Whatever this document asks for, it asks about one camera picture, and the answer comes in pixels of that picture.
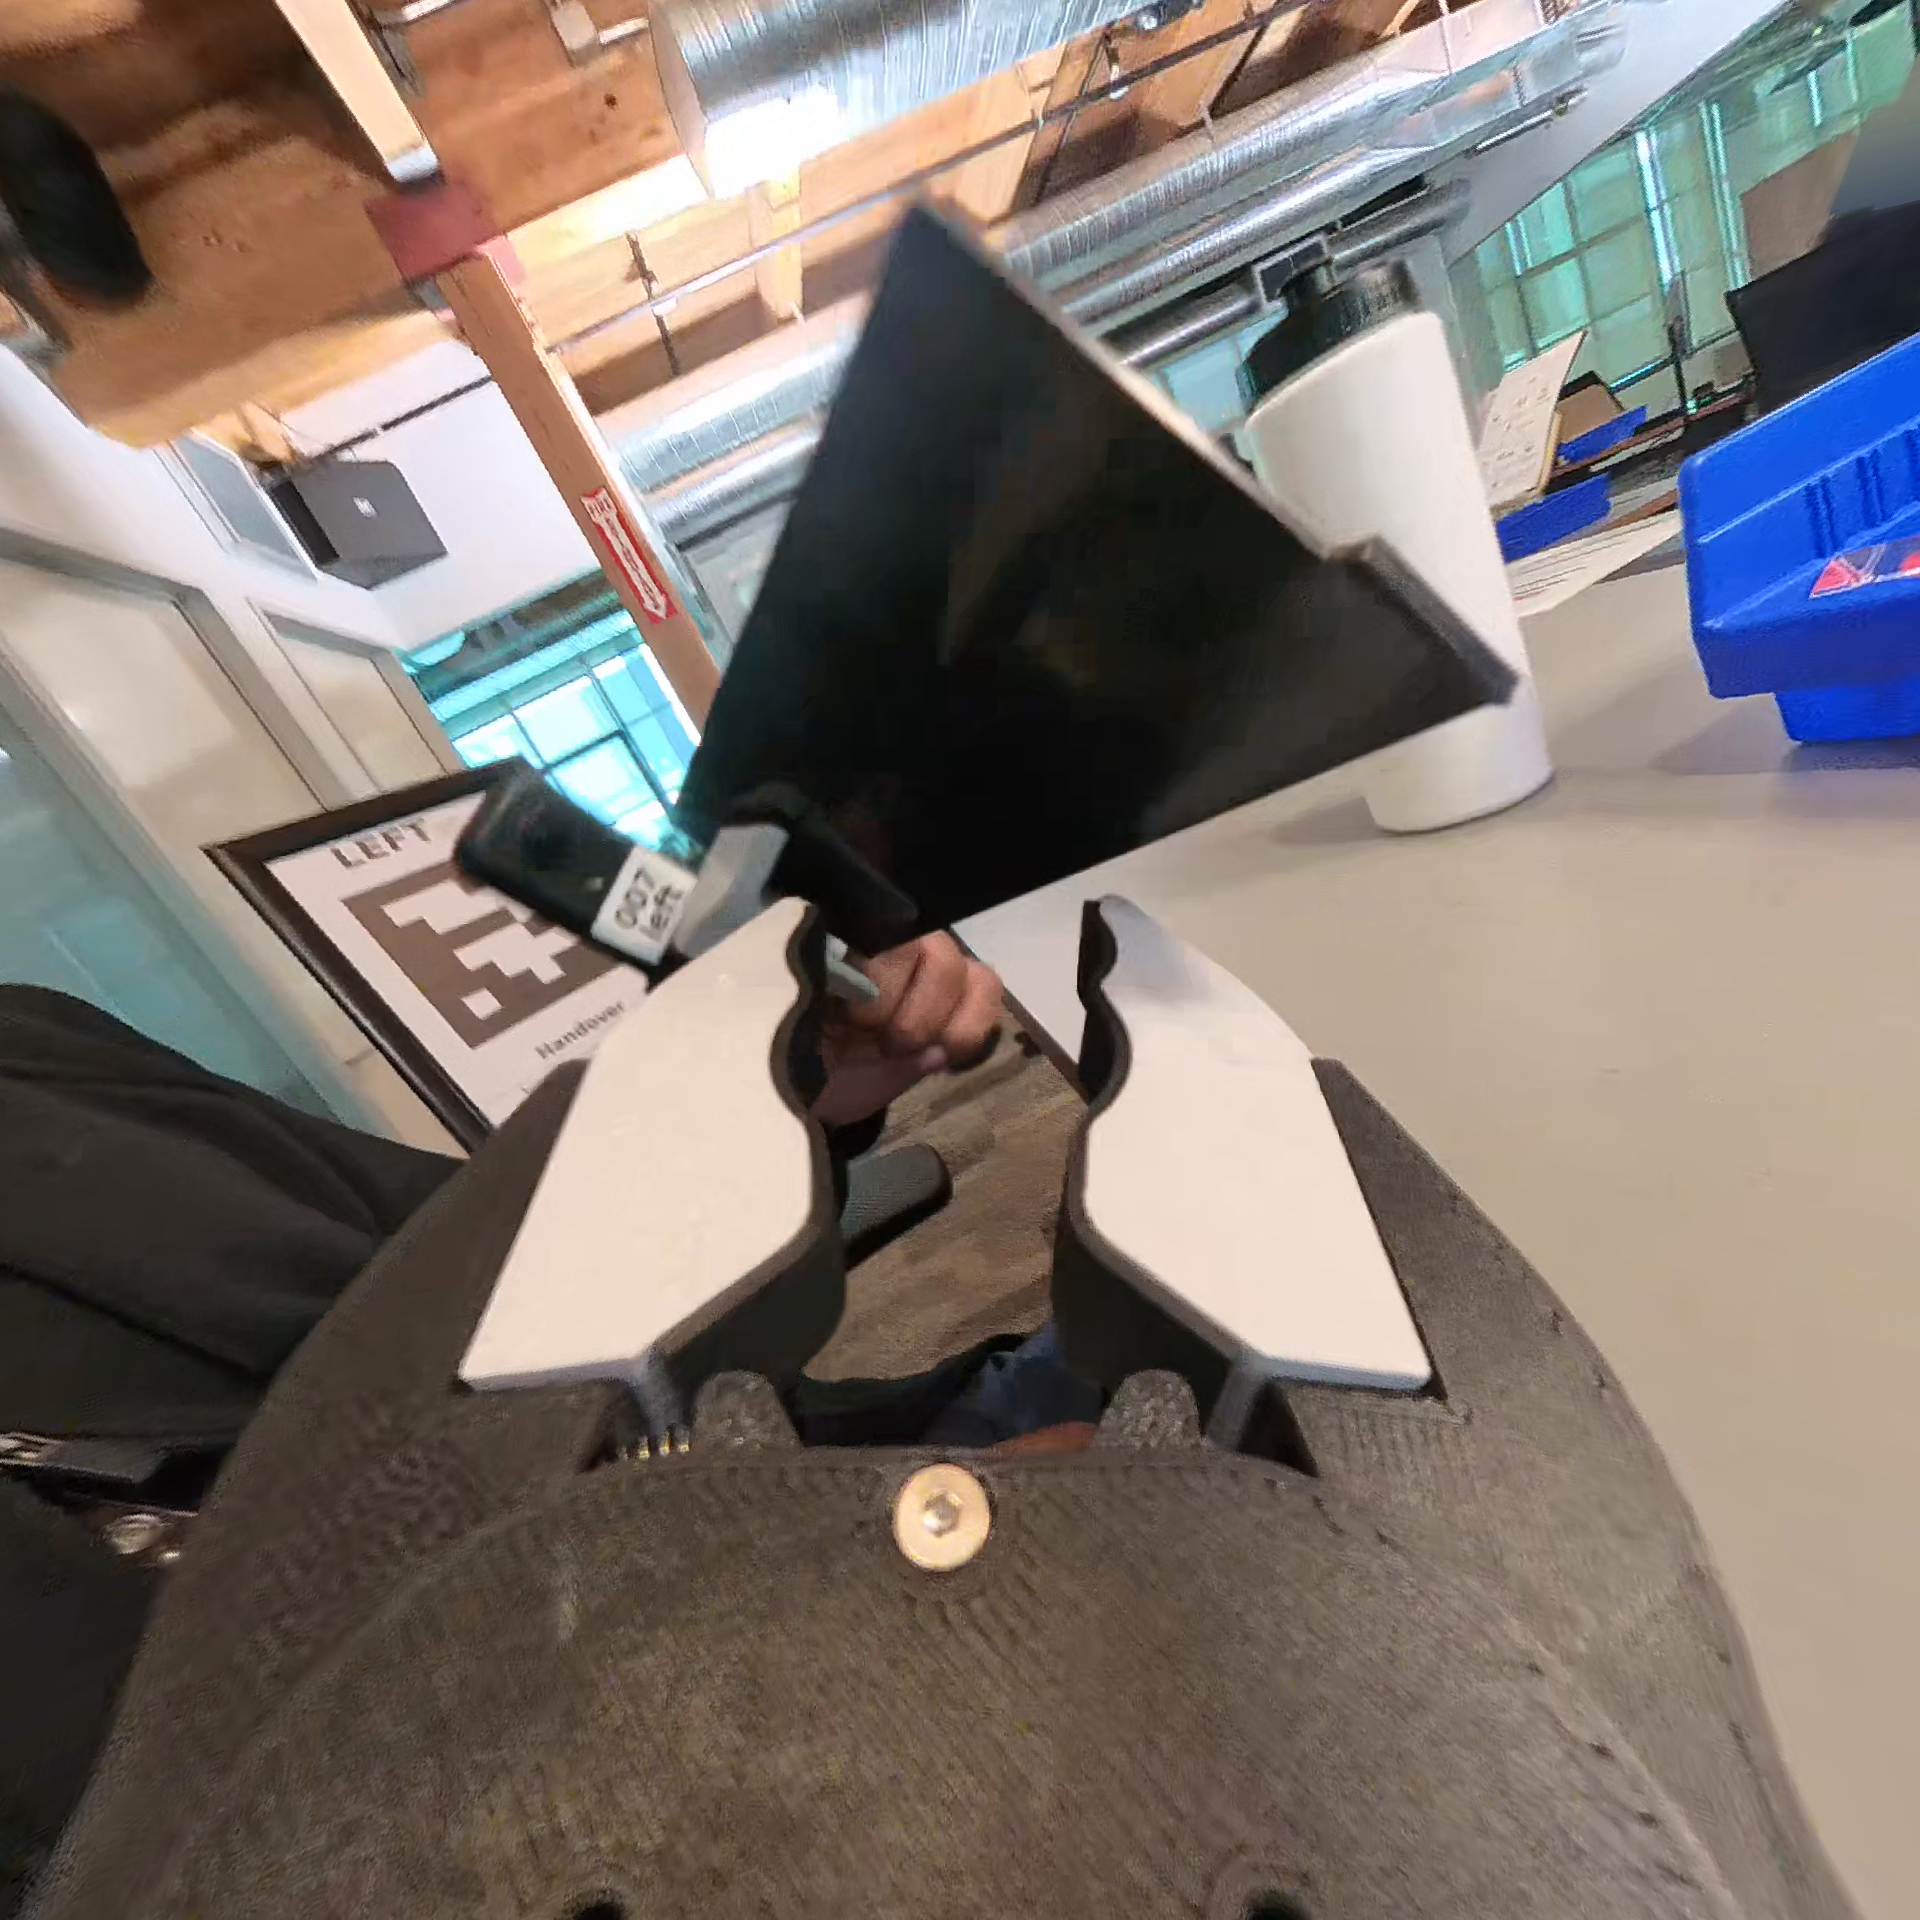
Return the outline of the glass pane window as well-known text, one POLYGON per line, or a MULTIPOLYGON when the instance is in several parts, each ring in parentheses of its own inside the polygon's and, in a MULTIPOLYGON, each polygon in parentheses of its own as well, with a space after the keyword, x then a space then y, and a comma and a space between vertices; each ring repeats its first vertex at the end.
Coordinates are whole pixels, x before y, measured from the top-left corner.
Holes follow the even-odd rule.
POLYGON ((669 828, 700 729, 625 612, 483 652, 480 634, 401 656, 460 761, 526 761, 597 821, 641 842, 669 828))

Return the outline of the frosted glass window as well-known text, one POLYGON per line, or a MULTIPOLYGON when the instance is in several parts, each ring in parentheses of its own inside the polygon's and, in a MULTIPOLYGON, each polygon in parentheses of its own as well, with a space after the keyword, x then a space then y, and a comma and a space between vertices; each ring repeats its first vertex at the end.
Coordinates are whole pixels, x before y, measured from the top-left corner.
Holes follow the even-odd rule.
POLYGON ((1916 4, 1782 13, 1584 158, 1452 268, 1476 394, 1580 337, 1575 376, 1644 402, 1735 377, 1728 294, 1807 251, 1870 117, 1912 78, 1916 4))

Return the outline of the dark glossy sheet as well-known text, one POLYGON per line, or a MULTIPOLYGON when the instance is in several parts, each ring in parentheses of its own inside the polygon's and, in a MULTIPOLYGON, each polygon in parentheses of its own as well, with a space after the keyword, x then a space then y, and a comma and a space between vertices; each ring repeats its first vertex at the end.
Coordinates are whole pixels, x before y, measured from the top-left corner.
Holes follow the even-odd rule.
POLYGON ((995 251, 911 205, 676 826, 779 786, 952 928, 1505 705, 1384 542, 1300 533, 995 251))

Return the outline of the person's leg in jeans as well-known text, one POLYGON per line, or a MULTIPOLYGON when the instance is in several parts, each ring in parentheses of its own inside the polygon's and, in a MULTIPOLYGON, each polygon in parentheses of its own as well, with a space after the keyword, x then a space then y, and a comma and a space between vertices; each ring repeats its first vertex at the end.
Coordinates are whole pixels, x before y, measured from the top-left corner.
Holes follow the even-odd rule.
POLYGON ((1062 1426, 1096 1426, 1101 1388, 1069 1366, 1051 1322, 990 1334, 921 1374, 805 1376, 785 1398, 811 1450, 995 1450, 1062 1426))

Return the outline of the person's left hand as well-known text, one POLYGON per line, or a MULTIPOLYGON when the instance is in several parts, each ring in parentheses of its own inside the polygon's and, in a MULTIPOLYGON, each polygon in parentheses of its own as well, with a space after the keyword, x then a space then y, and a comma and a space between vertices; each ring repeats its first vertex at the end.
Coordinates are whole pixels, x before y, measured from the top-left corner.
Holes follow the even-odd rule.
POLYGON ((813 1116, 825 1126, 878 1117, 895 1098, 991 1052, 1000 1032, 1000 977, 949 933, 884 952, 860 972, 872 998, 837 1002, 823 1019, 825 1082, 813 1116))

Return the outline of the person's black jacket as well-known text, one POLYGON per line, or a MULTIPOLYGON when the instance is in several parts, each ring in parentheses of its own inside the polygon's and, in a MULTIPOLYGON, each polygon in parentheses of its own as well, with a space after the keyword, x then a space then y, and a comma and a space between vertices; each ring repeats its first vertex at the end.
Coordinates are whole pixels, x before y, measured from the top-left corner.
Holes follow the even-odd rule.
POLYGON ((80 1805, 161 1574, 232 1450, 211 1432, 1 1440, 1 1913, 80 1805))

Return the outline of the wide silver air duct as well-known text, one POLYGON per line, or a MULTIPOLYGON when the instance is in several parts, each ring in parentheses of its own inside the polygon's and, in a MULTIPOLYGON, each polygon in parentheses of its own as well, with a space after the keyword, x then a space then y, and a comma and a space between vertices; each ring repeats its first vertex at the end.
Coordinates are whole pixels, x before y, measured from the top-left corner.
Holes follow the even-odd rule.
POLYGON ((669 122, 715 201, 1137 11, 1137 2, 646 8, 669 122))

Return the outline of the white plastic bottle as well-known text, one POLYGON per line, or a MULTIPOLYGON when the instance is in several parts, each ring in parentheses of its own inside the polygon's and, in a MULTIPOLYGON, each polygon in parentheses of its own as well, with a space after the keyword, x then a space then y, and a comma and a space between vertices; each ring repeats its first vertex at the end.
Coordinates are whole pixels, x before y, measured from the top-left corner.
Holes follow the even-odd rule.
POLYGON ((1325 544, 1383 539, 1517 675, 1505 705, 1373 757, 1361 800, 1392 835, 1497 817, 1552 758, 1444 325, 1396 258, 1318 264, 1281 294, 1241 366, 1256 481, 1325 544))

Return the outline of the wooden post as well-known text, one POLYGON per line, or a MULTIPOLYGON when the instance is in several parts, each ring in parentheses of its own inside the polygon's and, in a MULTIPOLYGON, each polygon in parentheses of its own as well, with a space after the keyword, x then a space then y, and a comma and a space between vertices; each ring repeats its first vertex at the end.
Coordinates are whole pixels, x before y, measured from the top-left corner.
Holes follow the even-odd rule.
POLYGON ((679 705, 704 729, 720 666, 607 441, 517 292, 512 250, 488 210, 467 186, 431 176, 372 196, 368 220, 405 281, 436 286, 679 705))

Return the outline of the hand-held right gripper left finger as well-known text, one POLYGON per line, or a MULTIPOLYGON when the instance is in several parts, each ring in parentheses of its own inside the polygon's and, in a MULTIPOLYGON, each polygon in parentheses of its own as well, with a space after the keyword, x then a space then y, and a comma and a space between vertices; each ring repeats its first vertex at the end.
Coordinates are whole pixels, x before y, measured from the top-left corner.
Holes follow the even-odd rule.
POLYGON ((720 1376, 793 1398, 847 1300, 809 1113, 823 998, 817 914, 779 901, 652 992, 556 1121, 528 1101, 468 1161, 463 1392, 609 1385, 652 1438, 720 1376))

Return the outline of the white printed paper sheet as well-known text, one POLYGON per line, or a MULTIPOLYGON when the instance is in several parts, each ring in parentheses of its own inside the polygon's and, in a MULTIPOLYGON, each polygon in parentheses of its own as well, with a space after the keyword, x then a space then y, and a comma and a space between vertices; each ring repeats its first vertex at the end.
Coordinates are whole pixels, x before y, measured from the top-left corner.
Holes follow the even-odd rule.
POLYGON ((1505 584, 1520 619, 1531 619, 1582 593, 1612 580, 1625 569, 1672 554, 1681 542, 1681 516, 1667 510, 1644 518, 1601 525, 1548 548, 1510 560, 1505 584))
POLYGON ((1479 426, 1479 481, 1494 516, 1545 491, 1558 441, 1560 390, 1587 339, 1584 326, 1575 330, 1505 370, 1492 389, 1479 426))

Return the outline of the blue plastic bin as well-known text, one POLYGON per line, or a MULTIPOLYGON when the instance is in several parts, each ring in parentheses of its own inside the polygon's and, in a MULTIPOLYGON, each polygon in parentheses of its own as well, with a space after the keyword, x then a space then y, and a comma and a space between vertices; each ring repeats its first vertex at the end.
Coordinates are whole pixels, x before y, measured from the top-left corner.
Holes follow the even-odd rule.
POLYGON ((1917 339, 1689 457, 1677 475, 1696 659, 1788 739, 1917 733, 1917 584, 1809 598, 1827 560, 1917 537, 1917 339))

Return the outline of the black framed board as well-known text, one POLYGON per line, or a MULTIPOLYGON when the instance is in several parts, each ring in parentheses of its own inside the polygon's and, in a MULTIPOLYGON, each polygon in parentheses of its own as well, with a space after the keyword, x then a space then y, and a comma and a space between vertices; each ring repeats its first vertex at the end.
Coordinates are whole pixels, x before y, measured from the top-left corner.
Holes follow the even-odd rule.
POLYGON ((649 992, 636 966, 460 868, 461 830, 518 771, 493 761, 203 848, 467 1150, 649 992))

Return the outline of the black monitor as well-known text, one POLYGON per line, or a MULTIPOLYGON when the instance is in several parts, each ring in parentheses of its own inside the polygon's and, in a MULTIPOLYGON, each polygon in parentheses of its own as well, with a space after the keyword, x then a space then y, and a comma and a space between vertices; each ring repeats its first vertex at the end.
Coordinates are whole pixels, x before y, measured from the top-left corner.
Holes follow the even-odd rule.
POLYGON ((1839 216, 1726 307, 1761 417, 1824 386, 1917 332, 1917 201, 1839 216))

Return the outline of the silver spiral air duct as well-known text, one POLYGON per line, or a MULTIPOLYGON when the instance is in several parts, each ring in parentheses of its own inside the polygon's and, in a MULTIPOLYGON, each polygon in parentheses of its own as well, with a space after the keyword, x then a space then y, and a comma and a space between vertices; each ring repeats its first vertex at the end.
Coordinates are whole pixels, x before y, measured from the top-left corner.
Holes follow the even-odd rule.
MULTIPOLYGON (((1505 76, 1366 91, 1292 88, 1148 161, 1073 189, 999 236, 1011 268, 1065 314, 1111 333, 1229 270, 1267 238, 1212 242, 1219 227, 1269 216, 1285 234, 1328 225, 1347 203, 1462 153, 1510 100, 1505 76)), ((633 489, 685 475, 825 410, 869 318, 852 294, 599 418, 633 489)))

